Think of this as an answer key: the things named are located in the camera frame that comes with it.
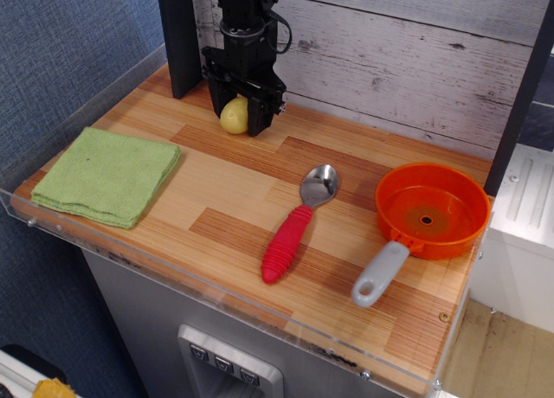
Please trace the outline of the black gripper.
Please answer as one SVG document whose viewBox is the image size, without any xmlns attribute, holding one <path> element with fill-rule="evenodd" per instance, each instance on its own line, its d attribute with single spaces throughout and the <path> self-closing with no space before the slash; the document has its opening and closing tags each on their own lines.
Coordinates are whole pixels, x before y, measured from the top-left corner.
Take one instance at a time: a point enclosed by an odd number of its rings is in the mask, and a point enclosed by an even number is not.
<svg viewBox="0 0 554 398">
<path fill-rule="evenodd" d="M 220 24 L 223 47 L 205 47 L 203 72 L 217 117 L 237 95 L 248 98 L 248 135 L 256 137 L 267 129 L 275 114 L 286 104 L 284 82 L 274 72 L 278 49 L 278 19 L 261 19 L 252 29 L 235 29 Z"/>
</svg>

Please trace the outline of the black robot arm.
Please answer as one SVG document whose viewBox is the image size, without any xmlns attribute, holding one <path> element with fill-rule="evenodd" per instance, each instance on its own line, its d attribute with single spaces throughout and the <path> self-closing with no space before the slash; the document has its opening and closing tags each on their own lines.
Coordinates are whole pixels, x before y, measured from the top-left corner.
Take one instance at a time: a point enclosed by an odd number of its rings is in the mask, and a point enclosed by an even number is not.
<svg viewBox="0 0 554 398">
<path fill-rule="evenodd" d="M 272 11 L 278 0 L 217 0 L 223 47 L 205 47 L 203 74 L 216 115 L 233 99 L 248 100 L 248 135 L 255 137 L 285 110 L 285 83 L 274 72 L 292 45 L 289 23 Z"/>
</svg>

